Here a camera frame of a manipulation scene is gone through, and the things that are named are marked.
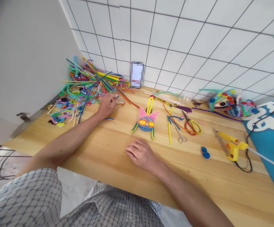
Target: yellow eye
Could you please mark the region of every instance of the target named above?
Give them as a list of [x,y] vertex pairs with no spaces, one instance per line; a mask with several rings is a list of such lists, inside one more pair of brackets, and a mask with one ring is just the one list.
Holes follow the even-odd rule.
[[140,121],[139,121],[139,124],[141,124],[141,125],[146,125],[146,121],[145,121],[145,120],[140,120]]
[[155,124],[154,124],[153,122],[149,121],[149,122],[147,123],[147,125],[150,126],[150,127],[154,127]]

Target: pipe cleaner craft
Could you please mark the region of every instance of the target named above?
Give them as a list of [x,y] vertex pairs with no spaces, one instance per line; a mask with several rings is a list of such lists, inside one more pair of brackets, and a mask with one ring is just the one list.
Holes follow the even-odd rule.
[[238,94],[236,94],[235,89],[230,89],[227,92],[213,89],[200,90],[210,90],[218,92],[214,97],[209,100],[208,105],[211,111],[226,112],[232,117],[246,117],[258,111],[256,104],[252,100],[243,100],[242,93],[239,92]]
[[137,123],[135,124],[134,128],[132,129],[131,133],[134,133],[135,130],[137,129],[137,126],[139,126],[139,128],[142,131],[150,131],[152,140],[155,140],[154,126],[155,126],[155,120],[156,120],[156,117],[158,116],[159,111],[152,113],[153,103],[154,103],[153,97],[150,97],[146,111],[142,107],[140,107],[139,119]]

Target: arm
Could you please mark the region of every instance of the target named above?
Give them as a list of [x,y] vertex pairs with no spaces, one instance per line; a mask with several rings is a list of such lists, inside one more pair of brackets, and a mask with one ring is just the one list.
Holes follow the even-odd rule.
[[93,129],[113,112],[116,98],[116,96],[110,93],[106,94],[102,98],[99,109],[96,113],[94,113],[89,119],[81,122],[69,131],[49,142],[43,149],[32,157],[30,162],[23,167],[16,177],[35,169],[51,168],[56,170],[60,164],[76,152],[76,150],[91,134]]
[[207,195],[160,161],[146,142],[136,140],[126,150],[137,166],[154,174],[164,183],[192,226],[233,226]]

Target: person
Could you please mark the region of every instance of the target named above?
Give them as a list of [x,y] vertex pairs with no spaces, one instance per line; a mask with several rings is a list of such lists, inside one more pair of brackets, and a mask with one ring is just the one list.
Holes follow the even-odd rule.
[[[0,226],[163,226],[162,204],[98,182],[76,209],[60,218],[57,167],[67,160],[114,110],[117,97],[105,95],[89,119],[49,142],[0,190]],[[169,189],[193,226],[233,226],[219,207],[191,182],[136,140],[125,148],[132,162]]]

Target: checkered shirt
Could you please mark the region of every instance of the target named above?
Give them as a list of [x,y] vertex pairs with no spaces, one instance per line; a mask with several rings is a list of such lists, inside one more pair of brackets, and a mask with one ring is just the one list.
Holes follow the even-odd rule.
[[0,190],[0,226],[163,226],[161,204],[101,182],[62,218],[61,194],[52,169],[17,177]]

